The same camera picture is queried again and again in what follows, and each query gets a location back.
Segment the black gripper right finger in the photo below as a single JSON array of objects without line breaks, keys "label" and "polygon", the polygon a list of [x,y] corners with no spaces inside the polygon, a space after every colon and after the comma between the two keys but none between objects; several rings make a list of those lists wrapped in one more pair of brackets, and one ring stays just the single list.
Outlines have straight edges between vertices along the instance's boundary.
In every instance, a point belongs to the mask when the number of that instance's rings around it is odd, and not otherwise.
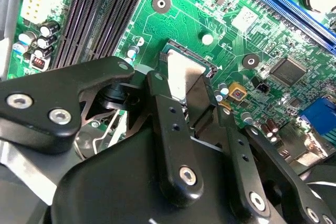
[{"label": "black gripper right finger", "polygon": [[253,126],[239,129],[231,110],[217,103],[209,79],[195,78],[186,94],[194,136],[223,152],[229,205],[242,223],[335,223],[277,150]]}]

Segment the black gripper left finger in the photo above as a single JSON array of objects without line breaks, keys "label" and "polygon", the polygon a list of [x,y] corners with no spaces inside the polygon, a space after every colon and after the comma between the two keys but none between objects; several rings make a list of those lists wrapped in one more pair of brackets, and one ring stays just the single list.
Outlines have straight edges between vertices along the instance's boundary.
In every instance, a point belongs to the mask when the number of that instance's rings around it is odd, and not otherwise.
[{"label": "black gripper left finger", "polygon": [[1,139],[46,154],[66,152],[91,120],[127,111],[128,138],[151,125],[163,195],[186,207],[204,191],[180,103],[166,76],[106,57],[1,83]]}]

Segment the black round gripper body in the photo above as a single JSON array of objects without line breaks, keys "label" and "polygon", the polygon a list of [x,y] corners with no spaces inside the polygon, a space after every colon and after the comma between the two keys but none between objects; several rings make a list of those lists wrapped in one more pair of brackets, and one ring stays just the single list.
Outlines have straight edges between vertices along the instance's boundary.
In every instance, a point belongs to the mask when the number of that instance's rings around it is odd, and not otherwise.
[{"label": "black round gripper body", "polygon": [[203,194],[190,203],[159,183],[163,156],[153,120],[130,138],[72,168],[60,181],[52,223],[242,223],[229,205],[223,152],[190,141]]}]

